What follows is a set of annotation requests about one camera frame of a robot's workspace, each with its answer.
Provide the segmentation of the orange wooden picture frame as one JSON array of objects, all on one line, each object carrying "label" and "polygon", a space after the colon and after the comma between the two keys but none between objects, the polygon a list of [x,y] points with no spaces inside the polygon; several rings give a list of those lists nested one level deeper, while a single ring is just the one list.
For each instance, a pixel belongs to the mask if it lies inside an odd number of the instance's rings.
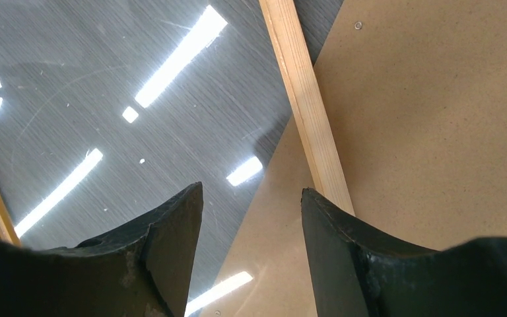
[{"label": "orange wooden picture frame", "polygon": [[[290,118],[300,121],[301,138],[308,144],[304,156],[316,160],[311,165],[316,171],[316,182],[330,190],[339,181],[331,175],[338,161],[330,157],[331,133],[311,64],[322,49],[341,2],[257,2],[288,98]],[[19,230],[20,226],[12,223],[0,194],[0,239],[22,244]]]}]

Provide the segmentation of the brown backing board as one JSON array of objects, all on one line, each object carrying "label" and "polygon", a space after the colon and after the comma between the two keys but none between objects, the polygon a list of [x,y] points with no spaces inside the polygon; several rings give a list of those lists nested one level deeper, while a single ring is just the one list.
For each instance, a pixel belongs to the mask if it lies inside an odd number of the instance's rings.
[{"label": "brown backing board", "polygon": [[[362,221],[443,250],[507,236],[507,1],[345,1],[314,71]],[[252,280],[202,316],[366,316],[313,293],[289,121],[220,270]]]}]

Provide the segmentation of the clear acrylic sheet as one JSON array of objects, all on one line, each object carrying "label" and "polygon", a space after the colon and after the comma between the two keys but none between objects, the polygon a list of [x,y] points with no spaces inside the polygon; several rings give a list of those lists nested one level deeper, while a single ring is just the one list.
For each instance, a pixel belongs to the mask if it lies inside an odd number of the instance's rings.
[{"label": "clear acrylic sheet", "polygon": [[203,185],[195,312],[313,316],[282,238],[236,235],[290,118],[257,1],[0,1],[0,194],[23,246],[73,247]]}]

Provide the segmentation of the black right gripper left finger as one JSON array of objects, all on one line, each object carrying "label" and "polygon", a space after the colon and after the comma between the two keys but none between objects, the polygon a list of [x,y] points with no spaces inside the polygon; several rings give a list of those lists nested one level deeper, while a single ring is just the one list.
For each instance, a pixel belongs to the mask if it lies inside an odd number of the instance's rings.
[{"label": "black right gripper left finger", "polygon": [[0,316],[183,316],[203,186],[73,248],[0,241]]}]

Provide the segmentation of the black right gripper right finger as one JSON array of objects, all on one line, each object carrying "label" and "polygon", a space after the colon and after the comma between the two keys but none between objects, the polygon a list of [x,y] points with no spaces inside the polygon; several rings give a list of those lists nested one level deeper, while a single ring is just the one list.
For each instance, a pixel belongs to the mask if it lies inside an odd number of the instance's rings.
[{"label": "black right gripper right finger", "polygon": [[507,237],[431,250],[312,188],[302,191],[301,214],[319,316],[507,316]]}]

